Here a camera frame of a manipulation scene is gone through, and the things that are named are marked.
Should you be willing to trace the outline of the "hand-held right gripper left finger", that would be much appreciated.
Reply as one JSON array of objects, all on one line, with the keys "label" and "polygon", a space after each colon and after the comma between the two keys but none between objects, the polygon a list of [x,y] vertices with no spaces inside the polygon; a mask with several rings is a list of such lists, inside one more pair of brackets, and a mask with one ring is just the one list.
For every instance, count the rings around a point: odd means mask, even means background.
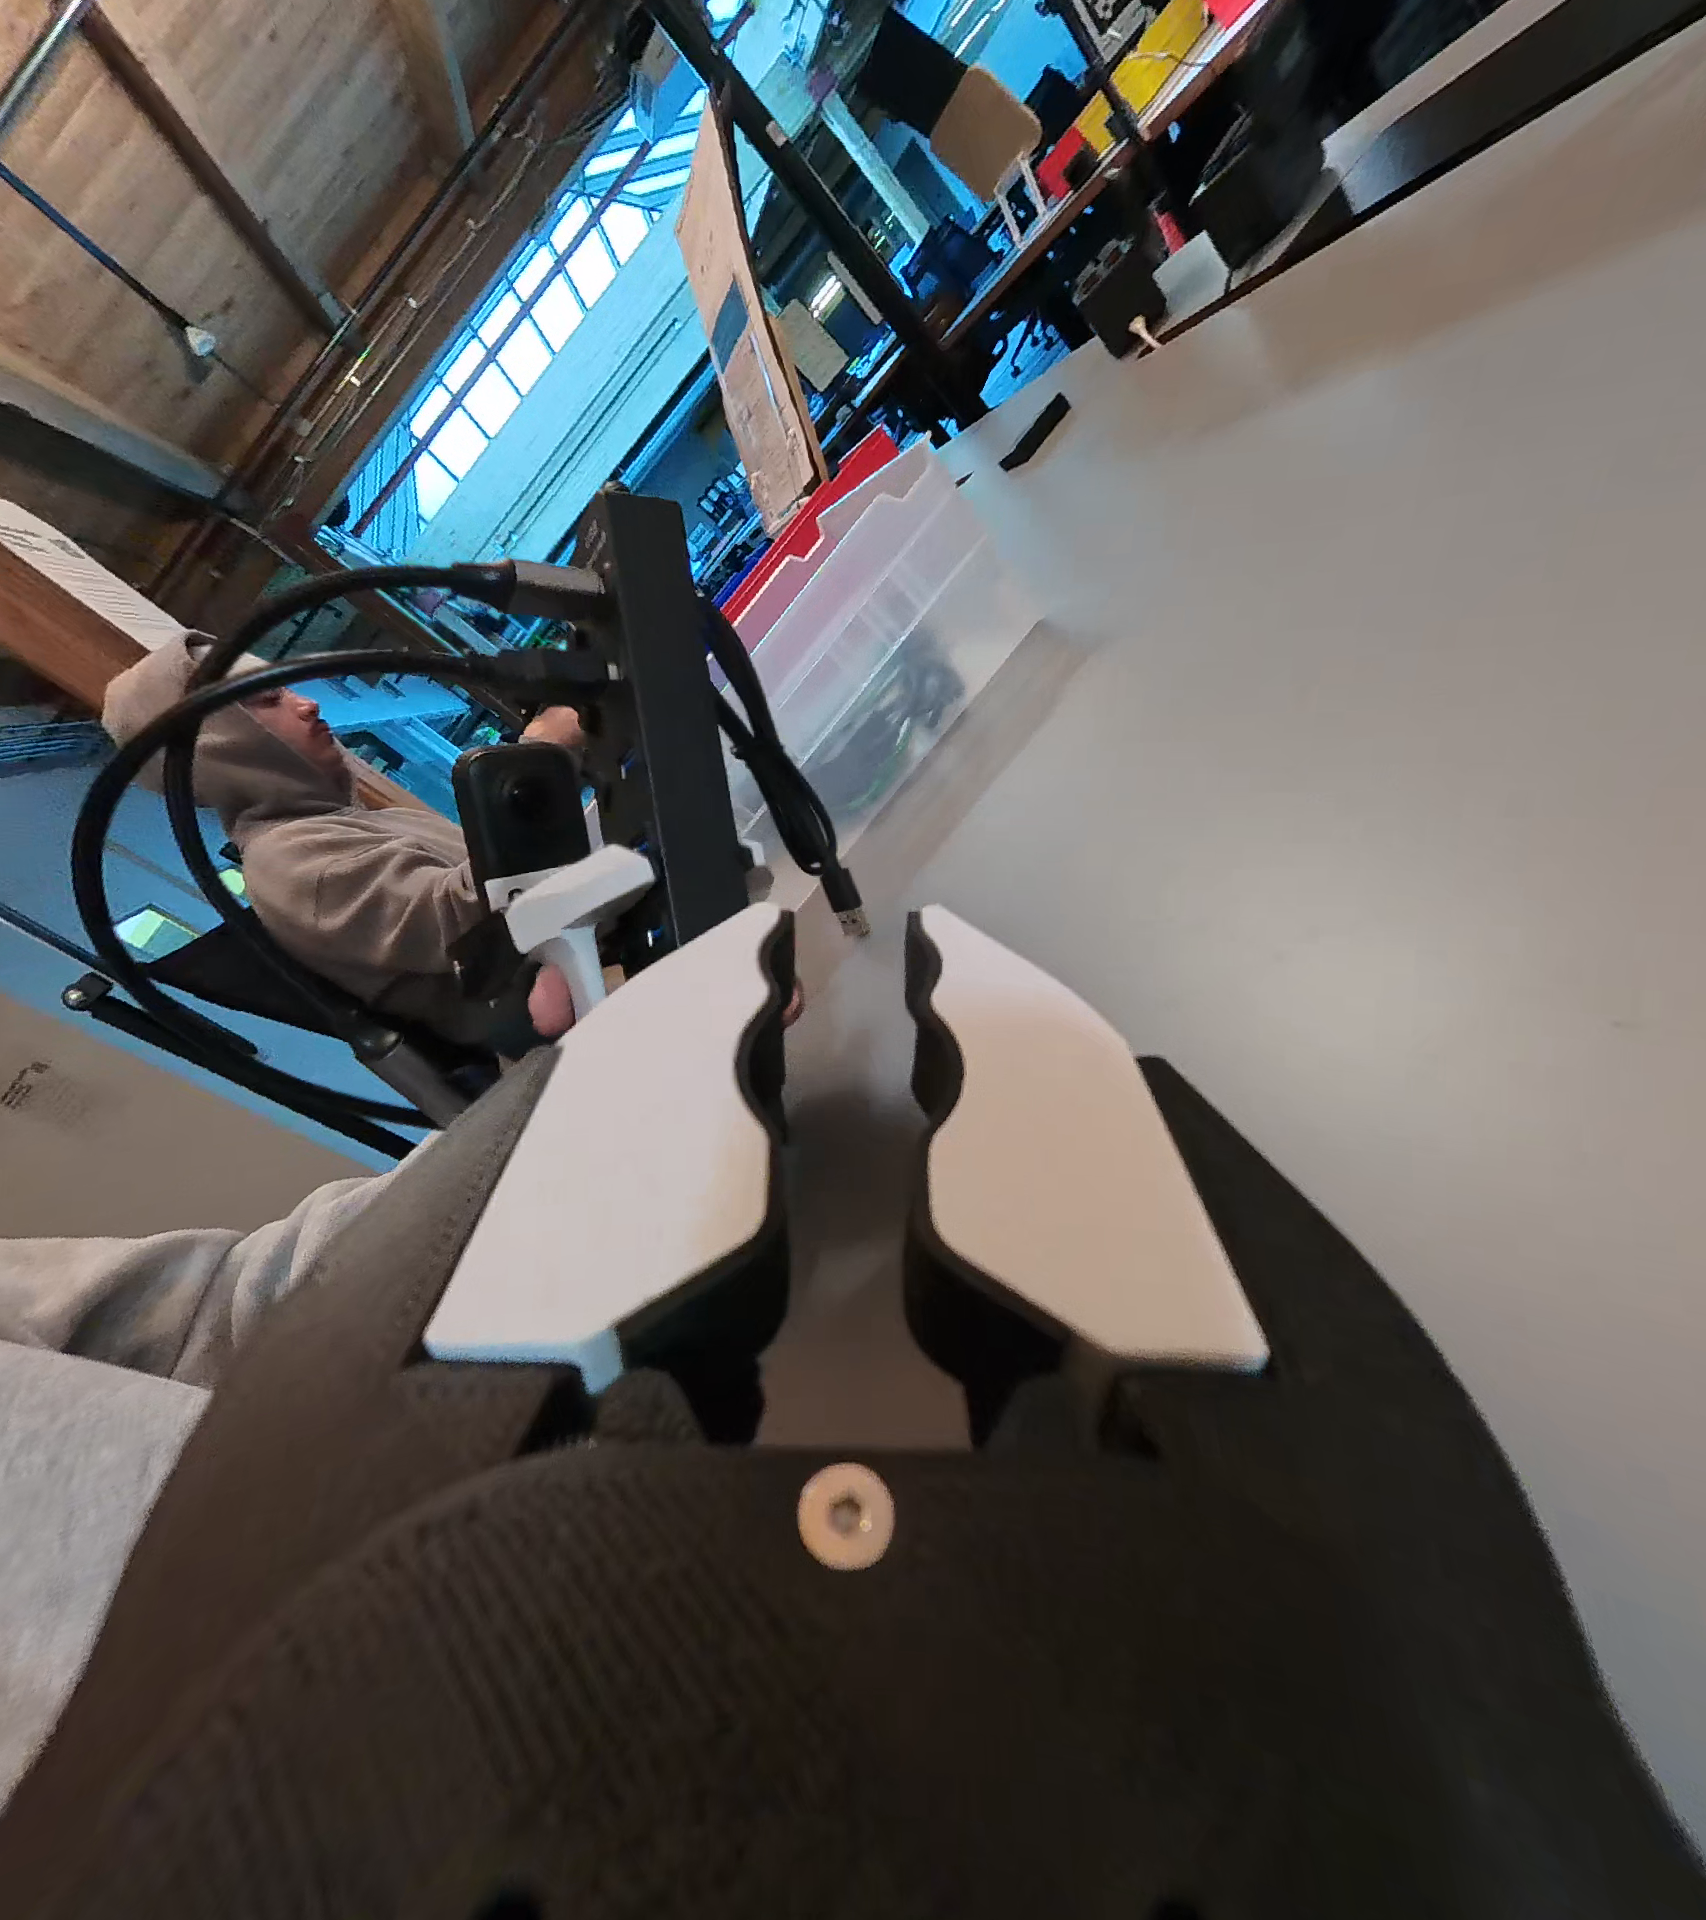
[{"label": "hand-held right gripper left finger", "polygon": [[791,918],[744,909],[629,977],[553,1047],[552,1071],[422,1331],[449,1363],[558,1363],[590,1391],[647,1315],[772,1217],[772,1127],[742,1080],[790,990]]}]

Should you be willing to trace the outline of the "grey desk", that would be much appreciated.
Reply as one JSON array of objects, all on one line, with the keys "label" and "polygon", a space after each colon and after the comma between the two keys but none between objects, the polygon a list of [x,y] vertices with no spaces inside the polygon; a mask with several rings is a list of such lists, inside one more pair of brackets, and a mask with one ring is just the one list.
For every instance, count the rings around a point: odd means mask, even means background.
[{"label": "grey desk", "polygon": [[942,462],[1038,621],[855,847],[871,938],[801,919],[764,1439],[963,1439],[898,1297],[945,905],[1415,1312],[1706,1858],[1706,15]]}]

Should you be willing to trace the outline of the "red plastic bin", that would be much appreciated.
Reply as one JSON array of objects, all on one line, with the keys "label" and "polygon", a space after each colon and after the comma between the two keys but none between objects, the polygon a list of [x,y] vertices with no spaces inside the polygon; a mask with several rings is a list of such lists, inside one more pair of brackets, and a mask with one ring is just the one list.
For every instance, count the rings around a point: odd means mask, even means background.
[{"label": "red plastic bin", "polygon": [[791,522],[770,539],[744,571],[714,595],[748,648],[758,648],[791,602],[814,577],[841,533],[828,519],[899,456],[899,444],[884,425],[871,428],[841,460],[824,487],[814,491]]}]

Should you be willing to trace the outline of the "black office chair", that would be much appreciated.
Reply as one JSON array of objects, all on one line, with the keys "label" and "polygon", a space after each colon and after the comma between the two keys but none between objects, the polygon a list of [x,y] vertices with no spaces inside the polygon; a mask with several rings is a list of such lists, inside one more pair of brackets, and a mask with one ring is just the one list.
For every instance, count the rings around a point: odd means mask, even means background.
[{"label": "black office chair", "polygon": [[[248,909],[157,958],[135,955],[120,933],[127,974],[94,964],[65,984],[60,999],[69,1013],[388,1159],[402,1158],[414,1136],[444,1127],[497,1081],[499,1067],[488,1051],[365,1008],[289,958],[269,958],[265,946]],[[278,1067],[241,1031],[196,1011],[198,1002],[340,1043],[388,1093],[373,1097]]]}]

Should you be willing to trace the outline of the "small black device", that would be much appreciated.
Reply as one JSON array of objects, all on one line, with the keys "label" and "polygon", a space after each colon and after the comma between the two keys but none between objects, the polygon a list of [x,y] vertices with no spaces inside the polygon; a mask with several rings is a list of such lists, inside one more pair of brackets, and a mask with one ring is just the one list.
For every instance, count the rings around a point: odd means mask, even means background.
[{"label": "small black device", "polygon": [[1168,324],[1170,303],[1155,268],[1164,254],[1148,237],[1107,239],[1079,270],[1073,306],[1086,330],[1120,361],[1151,352]]}]

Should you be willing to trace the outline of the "black usb hub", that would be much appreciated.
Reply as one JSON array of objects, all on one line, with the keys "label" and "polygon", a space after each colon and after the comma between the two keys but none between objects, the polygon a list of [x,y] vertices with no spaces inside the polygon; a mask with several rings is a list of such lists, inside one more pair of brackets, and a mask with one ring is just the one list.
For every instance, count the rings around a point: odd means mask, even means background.
[{"label": "black usb hub", "polygon": [[600,832],[644,854],[651,871],[647,893],[607,935],[631,980],[748,905],[748,859],[677,503],[607,487],[580,533],[580,560],[612,603],[613,621],[595,646],[617,670],[600,696],[587,757]]}]

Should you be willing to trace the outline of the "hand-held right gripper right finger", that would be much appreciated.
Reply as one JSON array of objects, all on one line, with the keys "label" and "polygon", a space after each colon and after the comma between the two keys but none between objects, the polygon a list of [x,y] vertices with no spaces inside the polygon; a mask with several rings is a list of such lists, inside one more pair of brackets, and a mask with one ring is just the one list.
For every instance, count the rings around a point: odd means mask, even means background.
[{"label": "hand-held right gripper right finger", "polygon": [[1115,1370],[1264,1372],[1268,1335],[1122,1031],[944,905],[910,913],[903,959],[922,1276]]}]

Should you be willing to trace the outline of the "clear plastic bin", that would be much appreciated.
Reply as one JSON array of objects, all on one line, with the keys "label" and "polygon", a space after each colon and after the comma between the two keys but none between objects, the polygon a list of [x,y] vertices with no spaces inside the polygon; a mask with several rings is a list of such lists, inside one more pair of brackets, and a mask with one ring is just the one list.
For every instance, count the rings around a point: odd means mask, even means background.
[{"label": "clear plastic bin", "polygon": [[841,849],[1040,621],[986,519],[914,444],[828,519],[839,539],[748,648],[777,735]]}]

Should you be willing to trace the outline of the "person's left forearm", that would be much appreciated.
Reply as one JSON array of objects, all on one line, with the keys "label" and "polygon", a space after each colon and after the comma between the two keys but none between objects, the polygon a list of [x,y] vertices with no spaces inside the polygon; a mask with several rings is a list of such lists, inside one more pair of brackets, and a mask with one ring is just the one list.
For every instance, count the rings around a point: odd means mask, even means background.
[{"label": "person's left forearm", "polygon": [[316,1188],[249,1229],[0,1237],[0,1342],[207,1388],[412,1162]]}]

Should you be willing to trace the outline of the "cardboard instruction board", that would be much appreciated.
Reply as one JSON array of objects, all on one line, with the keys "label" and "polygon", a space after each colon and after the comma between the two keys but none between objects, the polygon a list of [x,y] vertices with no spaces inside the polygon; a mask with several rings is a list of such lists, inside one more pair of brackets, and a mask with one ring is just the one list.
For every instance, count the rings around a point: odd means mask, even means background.
[{"label": "cardboard instruction board", "polygon": [[776,538],[826,482],[828,468],[756,271],[727,88],[706,92],[673,235],[745,489],[764,533]]}]

